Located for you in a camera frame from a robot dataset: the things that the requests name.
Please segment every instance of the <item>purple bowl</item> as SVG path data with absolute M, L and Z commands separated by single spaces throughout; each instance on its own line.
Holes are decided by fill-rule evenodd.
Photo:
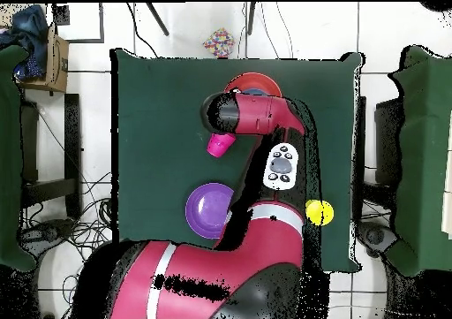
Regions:
M 219 239 L 234 191 L 219 183 L 196 188 L 185 205 L 190 227 L 205 239 Z

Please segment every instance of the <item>green table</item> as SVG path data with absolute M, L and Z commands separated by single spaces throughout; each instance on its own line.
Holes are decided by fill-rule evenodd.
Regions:
M 243 72 L 274 79 L 282 94 L 306 103 L 320 148 L 323 198 L 335 208 L 322 229 L 322 267 L 354 272 L 349 258 L 350 168 L 361 56 L 341 61 L 142 59 L 117 49 L 119 212 L 121 238 L 170 239 L 211 247 L 185 221 L 189 194 L 207 182 L 235 188 L 252 136 L 239 136 L 220 159 L 206 151 L 200 106 Z

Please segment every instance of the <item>green tablecloth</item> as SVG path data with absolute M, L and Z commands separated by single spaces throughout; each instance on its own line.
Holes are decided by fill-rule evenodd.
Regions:
M 36 264 L 16 240 L 23 163 L 20 149 L 20 95 L 12 72 L 26 55 L 19 46 L 0 49 L 0 264 L 19 271 L 29 271 Z
M 400 132 L 402 180 L 388 260 L 407 277 L 421 270 L 452 270 L 452 240 L 441 231 L 442 201 L 452 111 L 452 59 L 409 47 L 394 73 L 403 94 Z
M 118 49 L 119 212 L 122 238 L 171 239 L 211 247 L 185 221 L 189 194 L 207 182 L 235 188 L 252 136 L 239 136 L 220 159 L 206 151 L 209 132 L 200 106 L 243 72 L 261 72 L 282 94 L 306 103 L 320 148 L 323 199 L 335 208 L 322 229 L 322 267 L 353 272 L 349 258 L 350 168 L 356 71 L 361 56 L 343 61 L 142 59 Z

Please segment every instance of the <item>yellow ball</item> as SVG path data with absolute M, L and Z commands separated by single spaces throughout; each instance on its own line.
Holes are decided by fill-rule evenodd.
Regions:
M 309 200 L 306 203 L 306 216 L 315 225 L 327 225 L 334 215 L 333 206 L 326 201 Z

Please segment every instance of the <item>floor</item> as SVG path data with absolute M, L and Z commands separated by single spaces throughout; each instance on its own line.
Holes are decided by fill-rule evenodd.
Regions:
M 100 36 L 98 4 L 69 4 L 71 24 L 60 27 L 66 40 L 96 40 Z M 373 181 L 375 136 L 373 111 L 376 103 L 398 96 L 387 74 L 398 69 L 402 49 L 421 44 L 433 52 L 452 53 L 452 17 L 431 12 L 419 3 L 278 3 L 290 31 L 293 56 L 298 59 L 338 59 L 344 53 L 365 54 L 361 95 L 367 97 L 365 179 Z M 290 40 L 276 3 L 258 4 L 247 56 L 275 58 L 264 28 L 264 18 L 279 57 L 290 56 Z M 214 58 L 202 43 L 219 27 L 225 27 L 238 43 L 245 21 L 243 3 L 154 4 L 170 35 L 163 35 L 146 4 L 131 4 L 140 36 L 162 57 Z M 154 57 L 151 49 L 136 37 L 126 4 L 103 4 L 103 43 L 71 43 L 68 93 L 80 94 L 84 189 L 111 171 L 110 163 L 110 62 L 109 49 L 121 47 L 141 57 Z M 230 58 L 245 57 L 245 37 L 238 55 L 237 45 Z M 26 96 L 39 104 L 55 136 L 64 141 L 64 99 L 47 92 L 27 90 Z M 64 176 L 64 152 L 45 125 L 39 125 L 38 166 L 42 180 Z M 95 199 L 110 196 L 111 175 L 93 189 Z M 85 194 L 84 204 L 91 200 Z M 64 200 L 45 203 L 38 220 L 64 217 Z M 37 208 L 29 210 L 33 214 Z M 364 206 L 364 213 L 373 212 Z M 95 220 L 95 211 L 84 220 Z M 331 275 L 328 319 L 381 319 L 386 303 L 386 277 L 380 260 L 370 258 L 357 244 L 362 270 L 354 275 Z M 41 311 L 59 319 L 69 307 L 70 290 L 83 267 L 82 258 L 70 244 L 50 250 L 39 277 Z

